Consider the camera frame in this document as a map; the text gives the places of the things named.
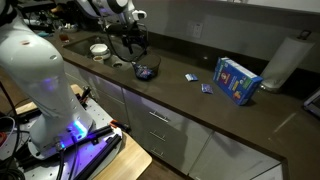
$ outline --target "blue box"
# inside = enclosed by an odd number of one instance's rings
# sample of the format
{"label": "blue box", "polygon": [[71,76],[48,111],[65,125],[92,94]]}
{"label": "blue box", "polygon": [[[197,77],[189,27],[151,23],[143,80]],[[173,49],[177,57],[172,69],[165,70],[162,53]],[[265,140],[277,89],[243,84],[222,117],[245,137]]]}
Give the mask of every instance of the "blue box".
{"label": "blue box", "polygon": [[213,81],[238,105],[248,102],[262,80],[227,57],[218,59],[213,76]]}

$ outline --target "paper towel holder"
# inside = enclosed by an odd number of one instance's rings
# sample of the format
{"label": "paper towel holder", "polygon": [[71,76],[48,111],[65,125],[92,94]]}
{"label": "paper towel holder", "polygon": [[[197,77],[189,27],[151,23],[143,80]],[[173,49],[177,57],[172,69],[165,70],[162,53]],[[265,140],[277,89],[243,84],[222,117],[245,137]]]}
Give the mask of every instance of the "paper towel holder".
{"label": "paper towel holder", "polygon": [[[303,30],[298,36],[285,38],[261,74],[264,79],[260,84],[262,90],[270,93],[281,92],[281,86],[313,47],[315,42],[307,40],[310,34],[310,30]],[[298,54],[295,56],[291,52],[288,53],[292,50]]]}

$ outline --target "blue led light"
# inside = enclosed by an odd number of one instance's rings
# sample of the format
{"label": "blue led light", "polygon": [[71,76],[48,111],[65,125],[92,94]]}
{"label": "blue led light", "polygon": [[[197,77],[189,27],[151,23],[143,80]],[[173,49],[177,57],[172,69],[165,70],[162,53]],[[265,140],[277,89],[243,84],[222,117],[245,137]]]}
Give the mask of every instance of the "blue led light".
{"label": "blue led light", "polygon": [[64,149],[66,146],[63,144],[63,142],[60,143],[61,144],[61,148]]}
{"label": "blue led light", "polygon": [[74,121],[73,125],[78,131],[77,137],[79,137],[79,135],[81,137],[85,137],[87,135],[88,133],[87,129],[79,121]]}

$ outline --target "white cabinet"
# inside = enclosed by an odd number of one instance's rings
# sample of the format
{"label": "white cabinet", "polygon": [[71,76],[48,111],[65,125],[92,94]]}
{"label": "white cabinet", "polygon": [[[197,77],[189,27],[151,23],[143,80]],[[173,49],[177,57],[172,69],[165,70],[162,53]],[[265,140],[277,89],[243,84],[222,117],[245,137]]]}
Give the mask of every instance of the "white cabinet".
{"label": "white cabinet", "polygon": [[87,71],[65,62],[65,72],[70,84],[90,86],[97,103],[114,119],[129,124],[122,88]]}
{"label": "white cabinet", "polygon": [[130,91],[123,92],[133,138],[187,174],[212,130]]}
{"label": "white cabinet", "polygon": [[279,162],[217,132],[189,173],[196,180],[249,180]]}
{"label": "white cabinet", "polygon": [[242,0],[242,3],[298,11],[320,12],[319,0]]}
{"label": "white cabinet", "polygon": [[283,180],[282,166],[281,164],[266,171],[252,180]]}

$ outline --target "white wall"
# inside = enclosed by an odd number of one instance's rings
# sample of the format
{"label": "white wall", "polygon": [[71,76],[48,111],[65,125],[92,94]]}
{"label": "white wall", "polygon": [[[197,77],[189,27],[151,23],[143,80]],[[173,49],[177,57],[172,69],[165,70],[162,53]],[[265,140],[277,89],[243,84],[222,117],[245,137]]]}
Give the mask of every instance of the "white wall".
{"label": "white wall", "polygon": [[[270,60],[284,38],[303,29],[316,41],[300,68],[320,73],[320,15],[203,0],[134,0],[148,13],[149,31]],[[189,21],[202,22],[200,38],[187,36]]]}

